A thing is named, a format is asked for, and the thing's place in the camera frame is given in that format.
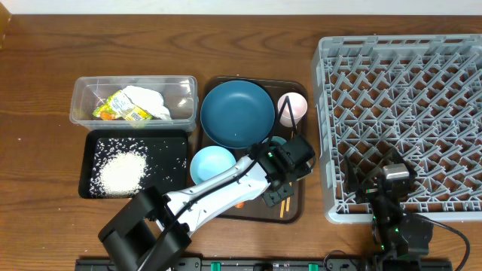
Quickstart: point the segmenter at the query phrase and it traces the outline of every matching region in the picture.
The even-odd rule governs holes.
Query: teal bowl
[[[234,155],[219,146],[201,149],[194,155],[189,171],[195,184],[201,184],[236,164]]]

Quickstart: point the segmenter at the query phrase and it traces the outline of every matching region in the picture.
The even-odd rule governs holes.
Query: clear plastic container
[[[92,115],[106,99],[127,86],[144,87],[163,95],[172,120],[101,120]],[[79,78],[75,82],[70,121],[88,129],[196,129],[197,82],[192,76],[110,76]]]

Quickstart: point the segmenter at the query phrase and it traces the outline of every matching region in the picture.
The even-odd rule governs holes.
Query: black tray
[[[262,86],[270,95],[273,100],[275,107],[278,99],[285,93],[296,92],[308,100],[307,91],[305,88],[296,82],[290,81],[272,81],[272,80],[262,80],[253,78],[238,78],[238,77],[216,77],[211,79],[204,92],[204,97],[213,88],[217,87],[219,84],[232,80],[244,80],[250,81],[252,83]],[[297,132],[306,135],[307,134],[307,114],[300,120],[297,124]],[[290,139],[292,137],[292,128],[284,127],[283,125],[278,125],[274,135],[283,137],[284,139]],[[197,145],[197,151],[204,147],[216,145],[216,143],[211,140],[204,129],[201,127],[199,138],[199,144]],[[240,157],[245,156],[245,149],[230,150],[236,160]],[[263,199],[259,196],[254,200],[249,200],[245,202],[242,209],[231,208],[225,211],[223,214],[219,215],[220,218],[232,218],[248,221],[261,221],[261,222],[272,222],[281,224],[290,224],[295,222],[303,212],[303,202],[304,202],[304,180],[296,181],[292,183],[294,195],[284,202],[269,208]]]
[[[162,193],[181,190],[187,187],[186,176],[188,156],[188,135],[181,130],[161,129],[99,129],[89,132],[85,140],[84,160],[78,194],[85,199],[101,199],[90,192],[90,179],[93,177],[94,154],[99,140],[128,139],[143,140],[148,147],[147,161],[150,175],[142,179],[142,187],[153,185]]]

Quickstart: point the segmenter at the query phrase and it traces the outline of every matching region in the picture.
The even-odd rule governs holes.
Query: blue bowl
[[[212,89],[201,106],[207,136],[226,148],[247,148],[270,133],[275,108],[268,93],[248,81],[228,81]]]
[[[210,146],[194,155],[189,171],[195,184],[225,172],[236,163],[234,155],[223,147]]]

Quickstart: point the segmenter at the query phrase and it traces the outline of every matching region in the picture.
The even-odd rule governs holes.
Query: wire
[[[439,226],[441,227],[442,229],[445,229],[445,230],[448,230],[452,233],[455,233],[456,235],[460,236],[460,238],[462,238],[462,240],[464,240],[465,242],[465,254],[464,254],[464,258],[462,259],[462,261],[460,262],[459,266],[455,269],[455,271],[460,271],[462,270],[462,268],[464,267],[465,263],[467,262],[468,260],[468,256],[470,255],[470,242],[469,240],[467,239],[467,237],[459,232],[458,230],[452,228],[451,226],[447,226],[446,224],[442,224],[440,222],[437,222],[437,221],[433,221],[432,219],[430,218],[427,218],[423,215],[419,215],[419,214],[415,214],[413,212],[409,212],[409,211],[406,211],[404,210],[403,213],[407,214],[407,215],[413,215],[415,218],[418,218],[422,221],[425,221],[425,222],[429,222],[429,223],[432,223],[436,226]]]
[[[179,212],[174,216],[174,218],[172,219],[171,223],[169,224],[168,227],[164,228],[164,230],[162,231],[162,233],[159,235],[159,238],[157,239],[163,239],[166,234],[173,229],[173,227],[175,226],[175,223],[179,220],[179,218],[187,211],[189,210],[192,205],[194,205],[196,202],[200,201],[201,199],[203,199],[204,197],[208,196],[209,194],[213,193],[213,192],[216,192],[217,190],[220,190],[238,180],[240,180],[242,177],[244,177],[244,175],[246,175],[246,173],[248,173],[258,162],[259,160],[261,159],[261,156],[262,154],[265,153],[265,151],[268,151],[270,150],[270,143],[271,143],[271,139],[273,138],[273,132],[275,130],[275,128],[278,127],[279,125],[279,120],[282,116],[282,112],[283,110],[285,109],[285,106],[288,104],[288,110],[289,110],[289,113],[290,113],[290,117],[291,117],[291,124],[293,125],[293,133],[296,135],[297,134],[297,131],[296,131],[296,124],[294,123],[294,117],[293,117],[293,111],[291,109],[291,103],[289,102],[289,97],[286,96],[285,98],[285,101],[283,102],[281,108],[279,109],[279,112],[280,114],[278,114],[278,116],[276,116],[276,122],[273,124],[273,126],[271,127],[271,131],[270,133],[268,133],[268,140],[265,142],[265,143],[261,143],[262,144],[262,147],[261,147],[261,150],[258,152],[258,155],[255,157],[255,159],[253,160],[252,163],[249,164],[249,166],[243,171],[241,172],[241,174],[239,174],[237,177],[229,180],[229,181],[226,181],[224,182],[223,184],[220,184],[216,187],[213,187],[209,190],[207,190],[206,192],[200,194],[199,196],[195,197],[194,199],[190,200],[189,202],[187,202],[184,206],[182,206],[182,208],[179,210]],[[137,268],[137,271],[143,271],[145,270],[145,266],[146,266],[146,263],[148,261],[151,260],[151,258],[153,257],[154,255],[154,248],[151,248],[151,250],[148,252],[146,258],[142,261],[141,265],[139,266],[139,268]]]
[[[335,249],[335,250],[333,250],[333,251],[330,251],[330,252],[325,256],[325,259],[323,259],[323,267],[326,268],[326,270],[330,270],[330,271],[331,271],[331,269],[329,269],[328,266],[327,266],[328,262],[327,262],[326,260],[329,259],[330,256],[331,256],[333,253],[336,253],[336,252],[342,253],[342,254],[345,254],[346,256],[348,256],[348,254],[347,254],[345,251],[341,251],[341,250],[339,250],[339,249]],[[355,264],[352,259],[348,259],[348,260],[349,260],[350,263],[352,263],[352,265],[355,267],[356,270],[360,270],[360,267],[359,267],[357,264]]]

